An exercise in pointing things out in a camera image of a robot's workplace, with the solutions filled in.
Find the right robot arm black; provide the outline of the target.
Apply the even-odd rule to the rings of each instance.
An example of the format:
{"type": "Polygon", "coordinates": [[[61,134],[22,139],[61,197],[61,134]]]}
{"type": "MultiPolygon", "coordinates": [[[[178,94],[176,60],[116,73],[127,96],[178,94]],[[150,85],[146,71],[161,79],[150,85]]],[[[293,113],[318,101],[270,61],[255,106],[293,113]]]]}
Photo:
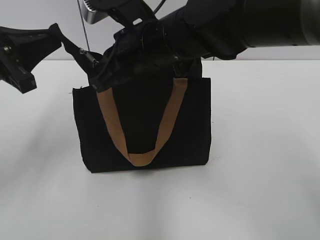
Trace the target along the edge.
{"type": "Polygon", "coordinates": [[[143,0],[92,0],[123,26],[89,79],[102,92],[156,74],[188,75],[201,58],[233,60],[248,48],[320,43],[317,0],[189,0],[157,18],[143,0]]]}

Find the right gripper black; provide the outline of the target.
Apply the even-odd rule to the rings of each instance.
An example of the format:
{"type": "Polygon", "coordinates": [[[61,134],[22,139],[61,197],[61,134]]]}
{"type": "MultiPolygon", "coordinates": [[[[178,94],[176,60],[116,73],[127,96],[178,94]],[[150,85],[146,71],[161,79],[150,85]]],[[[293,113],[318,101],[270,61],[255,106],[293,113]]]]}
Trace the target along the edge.
{"type": "Polygon", "coordinates": [[[122,29],[114,34],[114,45],[106,50],[95,66],[90,85],[105,91],[130,81],[130,75],[172,74],[187,78],[200,74],[200,59],[183,57],[169,45],[159,21],[139,23],[135,32],[122,29]]]}

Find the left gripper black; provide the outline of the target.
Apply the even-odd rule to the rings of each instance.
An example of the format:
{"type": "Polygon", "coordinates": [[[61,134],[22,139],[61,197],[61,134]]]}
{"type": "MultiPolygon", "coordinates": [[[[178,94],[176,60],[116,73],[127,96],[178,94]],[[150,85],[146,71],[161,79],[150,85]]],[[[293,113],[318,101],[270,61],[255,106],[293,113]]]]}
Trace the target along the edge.
{"type": "Polygon", "coordinates": [[[25,94],[37,88],[35,77],[27,70],[33,70],[47,56],[58,50],[62,42],[50,28],[25,30],[14,37],[16,31],[0,27],[0,79],[25,94]]]}

